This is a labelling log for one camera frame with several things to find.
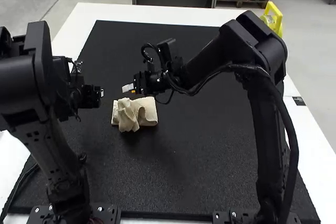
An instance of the wooden pallet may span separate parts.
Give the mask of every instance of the wooden pallet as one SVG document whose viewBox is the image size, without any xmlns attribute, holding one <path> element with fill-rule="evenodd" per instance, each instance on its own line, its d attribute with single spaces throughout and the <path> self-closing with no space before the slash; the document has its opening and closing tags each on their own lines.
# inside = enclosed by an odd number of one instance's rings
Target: wooden pallet
<svg viewBox="0 0 336 224">
<path fill-rule="evenodd" d="M 257 3 L 262 9 L 266 8 L 268 0 L 218 0 L 223 2 L 236 2 L 236 7 L 241 8 L 243 3 Z"/>
</svg>

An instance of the beige cloth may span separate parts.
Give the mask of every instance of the beige cloth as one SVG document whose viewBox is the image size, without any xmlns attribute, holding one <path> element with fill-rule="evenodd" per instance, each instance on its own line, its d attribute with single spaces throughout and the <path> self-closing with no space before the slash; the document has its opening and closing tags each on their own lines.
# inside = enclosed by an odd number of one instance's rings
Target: beige cloth
<svg viewBox="0 0 336 224">
<path fill-rule="evenodd" d="M 121 132 L 137 131 L 140 125 L 155 126 L 158 124 L 157 120 L 154 97 L 113 101 L 111 124 L 118 125 Z"/>
</svg>

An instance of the black mat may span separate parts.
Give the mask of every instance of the black mat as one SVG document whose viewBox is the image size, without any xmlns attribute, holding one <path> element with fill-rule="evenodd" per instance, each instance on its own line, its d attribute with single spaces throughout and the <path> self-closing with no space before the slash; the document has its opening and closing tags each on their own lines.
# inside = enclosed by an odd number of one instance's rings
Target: black mat
<svg viewBox="0 0 336 224">
<path fill-rule="evenodd" d="M 111 126 L 113 99 L 143 70 L 140 47 L 173 37 L 190 59 L 218 29 L 211 27 L 96 22 L 79 59 L 87 83 L 104 87 L 101 108 L 80 111 L 63 123 L 69 145 L 88 154 L 92 202 L 116 203 L 122 210 L 211 214 L 230 207 L 258 208 L 257 154 L 250 106 L 232 74 L 223 74 L 195 97 L 176 94 L 157 104 L 159 124 L 136 133 Z M 46 204 L 37 174 L 14 202 L 12 212 Z M 303 223 L 319 223 L 298 176 L 292 204 Z"/>
</svg>

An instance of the gray floor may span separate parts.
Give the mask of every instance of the gray floor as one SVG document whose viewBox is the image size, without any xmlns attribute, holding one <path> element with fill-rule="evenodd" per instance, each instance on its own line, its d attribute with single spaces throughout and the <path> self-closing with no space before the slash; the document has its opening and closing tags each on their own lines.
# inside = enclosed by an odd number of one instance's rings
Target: gray floor
<svg viewBox="0 0 336 224">
<path fill-rule="evenodd" d="M 327 5 L 327 0 L 272 1 L 284 15 L 288 73 L 336 151 L 336 6 Z M 54 38 L 77 2 L 130 4 L 131 0 L 0 0 L 0 23 L 18 35 L 25 33 L 28 22 L 43 19 Z M 243 8 L 263 13 L 255 5 Z"/>
</svg>

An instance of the label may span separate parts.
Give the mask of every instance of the label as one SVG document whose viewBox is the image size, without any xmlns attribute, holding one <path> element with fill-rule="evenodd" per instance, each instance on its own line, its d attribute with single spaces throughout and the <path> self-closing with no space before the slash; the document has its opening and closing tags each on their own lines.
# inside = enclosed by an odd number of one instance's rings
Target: label
<svg viewBox="0 0 336 224">
<path fill-rule="evenodd" d="M 293 97 L 293 100 L 295 101 L 297 106 L 306 106 L 302 97 Z"/>
</svg>

